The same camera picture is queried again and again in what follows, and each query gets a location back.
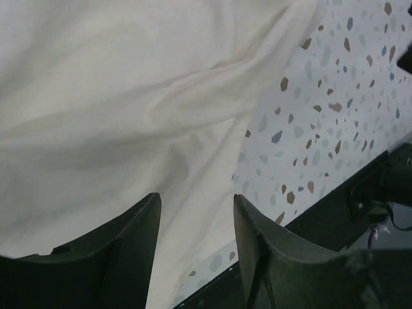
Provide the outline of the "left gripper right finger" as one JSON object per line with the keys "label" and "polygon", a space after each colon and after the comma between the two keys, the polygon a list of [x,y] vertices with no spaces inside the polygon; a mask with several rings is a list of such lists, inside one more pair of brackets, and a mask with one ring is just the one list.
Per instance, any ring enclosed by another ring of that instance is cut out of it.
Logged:
{"label": "left gripper right finger", "polygon": [[411,250],[339,253],[299,237],[234,196],[247,308],[411,308]]}

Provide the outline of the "white t shirt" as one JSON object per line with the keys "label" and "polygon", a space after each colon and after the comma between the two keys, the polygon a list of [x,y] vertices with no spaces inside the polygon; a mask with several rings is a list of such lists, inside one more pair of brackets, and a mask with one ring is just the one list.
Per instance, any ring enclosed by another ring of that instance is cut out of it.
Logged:
{"label": "white t shirt", "polygon": [[149,308],[234,239],[252,112],[323,1],[2,1],[1,253],[45,254],[150,192]]}

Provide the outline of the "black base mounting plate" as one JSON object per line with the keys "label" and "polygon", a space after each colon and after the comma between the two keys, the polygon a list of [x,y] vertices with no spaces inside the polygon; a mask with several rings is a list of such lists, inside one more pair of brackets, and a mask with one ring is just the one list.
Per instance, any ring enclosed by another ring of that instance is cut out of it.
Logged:
{"label": "black base mounting plate", "polygon": [[[383,152],[288,225],[299,237],[334,252],[352,249],[374,222],[393,218],[392,204],[411,205],[411,145]],[[247,308],[239,260],[178,304],[179,308]]]}

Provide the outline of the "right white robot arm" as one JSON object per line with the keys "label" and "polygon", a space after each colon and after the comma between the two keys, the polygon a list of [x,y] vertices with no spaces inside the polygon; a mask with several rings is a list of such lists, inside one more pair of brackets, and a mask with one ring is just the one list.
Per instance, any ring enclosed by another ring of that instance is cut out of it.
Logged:
{"label": "right white robot arm", "polygon": [[409,74],[412,74],[412,44],[410,44],[407,50],[400,56],[397,61],[397,66]]}

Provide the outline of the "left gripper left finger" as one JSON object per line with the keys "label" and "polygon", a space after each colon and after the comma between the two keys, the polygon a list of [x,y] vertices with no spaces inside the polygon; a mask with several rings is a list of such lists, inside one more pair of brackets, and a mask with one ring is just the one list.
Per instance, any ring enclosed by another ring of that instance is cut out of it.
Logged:
{"label": "left gripper left finger", "polygon": [[1,308],[145,308],[161,215],[148,194],[51,254],[1,258]]}

